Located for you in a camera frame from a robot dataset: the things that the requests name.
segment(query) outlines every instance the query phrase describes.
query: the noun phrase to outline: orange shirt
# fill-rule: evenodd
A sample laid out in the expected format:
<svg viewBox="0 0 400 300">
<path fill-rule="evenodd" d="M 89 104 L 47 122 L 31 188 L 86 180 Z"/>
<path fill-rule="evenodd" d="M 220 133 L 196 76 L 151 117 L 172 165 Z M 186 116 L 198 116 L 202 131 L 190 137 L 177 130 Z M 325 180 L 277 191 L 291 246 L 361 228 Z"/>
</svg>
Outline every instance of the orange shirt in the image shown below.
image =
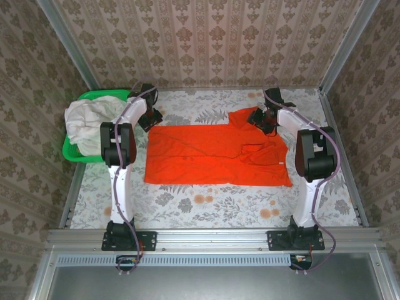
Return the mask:
<svg viewBox="0 0 400 300">
<path fill-rule="evenodd" d="M 247 123 L 255 109 L 230 112 L 229 124 L 152 128 L 144 182 L 292 186 L 282 138 Z"/>
</svg>

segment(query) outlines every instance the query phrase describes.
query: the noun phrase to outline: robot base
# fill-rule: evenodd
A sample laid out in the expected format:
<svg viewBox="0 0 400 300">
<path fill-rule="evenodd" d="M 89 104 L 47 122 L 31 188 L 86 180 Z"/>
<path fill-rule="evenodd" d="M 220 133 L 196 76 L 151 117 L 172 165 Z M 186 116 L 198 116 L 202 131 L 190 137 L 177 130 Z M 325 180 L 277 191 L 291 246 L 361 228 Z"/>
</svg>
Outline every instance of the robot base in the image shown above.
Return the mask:
<svg viewBox="0 0 400 300">
<path fill-rule="evenodd" d="M 267 231 L 267 241 L 270 251 L 325 250 L 323 235 L 318 226 L 298 227 L 293 216 L 287 230 Z"/>
<path fill-rule="evenodd" d="M 155 251 L 157 244 L 156 231 L 136 231 L 142 251 Z M 126 223 L 118 224 L 108 222 L 107 231 L 104 233 L 101 250 L 103 251 L 137 251 L 132 232 Z"/>
</svg>

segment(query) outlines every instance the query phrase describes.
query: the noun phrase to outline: cable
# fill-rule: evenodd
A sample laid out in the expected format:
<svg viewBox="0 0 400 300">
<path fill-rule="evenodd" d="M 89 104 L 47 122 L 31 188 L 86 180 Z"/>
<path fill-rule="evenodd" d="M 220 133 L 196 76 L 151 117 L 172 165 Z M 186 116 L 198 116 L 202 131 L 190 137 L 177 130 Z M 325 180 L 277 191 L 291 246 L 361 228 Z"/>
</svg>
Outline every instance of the cable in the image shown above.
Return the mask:
<svg viewBox="0 0 400 300">
<path fill-rule="evenodd" d="M 283 106 L 281 104 L 279 104 L 278 102 L 272 100 L 270 97 L 268 97 L 268 95 L 266 94 L 265 90 L 262 90 L 262 92 L 264 93 L 264 97 L 271 103 L 279 106 L 280 108 L 289 111 L 293 114 L 295 114 L 297 117 L 299 117 L 301 120 L 303 120 L 304 122 L 306 122 L 307 124 L 309 124 L 312 128 L 316 129 L 317 131 L 319 131 L 333 146 L 333 148 L 335 149 L 336 152 L 336 157 L 337 157 L 337 164 L 336 164 L 336 169 L 333 171 L 333 173 L 325 178 L 324 180 L 322 180 L 320 183 L 317 184 L 316 186 L 316 190 L 315 190 L 315 194 L 314 194 L 314 199 L 312 200 L 312 209 L 311 209 L 311 217 L 312 220 L 314 221 L 315 224 L 317 224 L 317 226 L 319 228 L 321 228 L 322 231 L 324 231 L 333 241 L 333 245 L 332 248 L 330 250 L 330 252 L 328 253 L 328 255 L 324 258 L 324 260 L 322 262 L 320 262 L 317 266 L 312 267 L 311 269 L 303 270 L 301 267 L 292 264 L 293 266 L 303 270 L 304 274 L 307 274 L 308 272 L 314 271 L 319 269 L 324 263 L 326 263 L 326 261 L 332 256 L 333 252 L 335 251 L 336 248 L 336 239 L 334 238 L 333 234 L 331 234 L 324 226 L 322 226 L 316 219 L 315 217 L 315 208 L 316 208 L 316 204 L 317 204 L 317 198 L 318 198 L 318 194 L 319 194 L 319 188 L 326 183 L 327 181 L 329 181 L 330 179 L 332 179 L 340 170 L 340 152 L 339 152 L 339 148 L 338 145 L 336 145 L 335 141 L 333 140 L 333 138 L 331 138 L 329 136 L 329 134 L 327 134 L 325 131 L 323 131 L 321 128 L 319 128 L 318 126 L 316 126 L 313 122 L 311 122 L 309 119 L 307 119 L 306 117 L 302 116 L 297 109 L 291 109 L 290 107 L 286 107 Z"/>
<path fill-rule="evenodd" d="M 134 86 L 132 87 L 132 90 L 136 87 L 136 85 L 137 85 L 138 83 L 142 82 L 143 80 L 147 80 L 147 78 L 140 79 L 139 81 L 137 81 L 137 82 L 134 84 Z M 123 273 L 123 274 L 129 274 L 131 271 L 135 270 L 136 267 L 138 266 L 139 262 L 140 262 L 141 255 L 140 255 L 140 244 L 139 244 L 139 239 L 138 239 L 138 236 L 136 235 L 135 229 L 134 229 L 133 226 L 131 225 L 130 221 L 127 220 L 126 217 L 124 216 L 123 212 L 121 211 L 121 208 L 119 207 L 120 204 L 119 204 L 119 202 L 118 202 L 118 195 L 117 195 L 117 178 L 118 178 L 118 175 L 119 175 L 120 170 L 121 170 L 121 169 L 123 168 L 123 166 L 124 166 L 123 155 L 122 155 L 122 152 L 121 152 L 121 146 L 119 145 L 119 139 L 118 139 L 118 124 L 119 124 L 119 122 L 121 121 L 121 119 L 124 117 L 124 115 L 126 114 L 126 112 L 128 111 L 129 107 L 130 107 L 137 99 L 140 99 L 143 95 L 145 95 L 145 94 L 147 94 L 147 93 L 150 93 L 150 92 L 154 91 L 155 89 L 156 89 L 156 87 L 154 86 L 153 88 L 148 89 L 147 91 L 142 92 L 141 94 L 139 94 L 138 96 L 136 96 L 134 99 L 130 100 L 129 103 L 128 103 L 128 105 L 125 107 L 125 109 L 124 109 L 124 110 L 122 111 L 122 113 L 119 115 L 119 117 L 118 117 L 118 119 L 117 119 L 117 121 L 115 122 L 115 125 L 114 125 L 114 134 L 115 134 L 115 136 L 116 136 L 115 140 L 116 140 L 116 147 L 117 147 L 118 158 L 119 158 L 119 167 L 118 167 L 118 169 L 117 169 L 117 171 L 116 171 L 116 173 L 115 173 L 114 182 L 113 182 L 113 185 L 112 185 L 112 188 L 113 188 L 113 190 L 114 190 L 114 200 L 115 200 L 115 205 L 116 205 L 116 207 L 117 207 L 117 210 L 118 210 L 119 215 L 121 216 L 122 220 L 124 220 L 124 222 L 127 224 L 127 226 L 129 227 L 129 229 L 130 229 L 131 232 L 132 232 L 133 238 L 134 238 L 134 240 L 135 240 L 136 249 L 137 249 L 137 257 L 136 257 L 136 260 L 135 260 L 135 262 L 134 262 L 134 265 L 132 266 L 132 268 L 131 268 L 130 270 L 128 270 L 128 271 L 123 271 L 123 270 L 121 270 L 121 266 L 120 266 L 120 265 L 121 265 L 121 261 L 122 261 L 122 260 L 118 261 L 117 269 L 118 269 L 118 271 L 119 271 L 120 274 L 122 274 L 122 273 Z"/>
</svg>

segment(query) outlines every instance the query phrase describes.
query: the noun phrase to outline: ventilation grille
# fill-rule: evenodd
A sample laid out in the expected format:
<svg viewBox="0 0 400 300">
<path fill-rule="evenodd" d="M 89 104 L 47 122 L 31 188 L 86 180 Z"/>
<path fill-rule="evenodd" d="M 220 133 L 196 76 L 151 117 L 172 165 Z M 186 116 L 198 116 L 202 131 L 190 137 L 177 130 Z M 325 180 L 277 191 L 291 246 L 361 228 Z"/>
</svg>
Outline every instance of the ventilation grille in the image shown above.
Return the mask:
<svg viewBox="0 0 400 300">
<path fill-rule="evenodd" d="M 116 254 L 60 254 L 57 267 L 116 266 Z M 151 254 L 141 259 L 140 266 L 221 267 L 221 266 L 290 266 L 289 254 Z"/>
</svg>

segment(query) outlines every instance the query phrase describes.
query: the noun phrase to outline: green laundry basket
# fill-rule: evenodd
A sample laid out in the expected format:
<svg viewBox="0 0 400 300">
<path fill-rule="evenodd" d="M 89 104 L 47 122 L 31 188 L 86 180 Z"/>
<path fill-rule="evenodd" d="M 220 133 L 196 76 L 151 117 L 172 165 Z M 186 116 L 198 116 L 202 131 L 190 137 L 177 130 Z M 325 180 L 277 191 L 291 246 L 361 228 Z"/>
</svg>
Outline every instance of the green laundry basket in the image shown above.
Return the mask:
<svg viewBox="0 0 400 300">
<path fill-rule="evenodd" d="M 105 91 L 91 91 L 82 94 L 80 99 L 93 100 L 103 96 L 114 96 L 126 102 L 130 91 L 126 89 L 110 89 Z M 78 149 L 77 145 L 71 145 L 68 136 L 65 137 L 64 145 L 62 146 L 62 155 L 69 161 L 76 161 L 80 163 L 101 163 L 104 160 L 101 156 L 83 156 Z"/>
</svg>

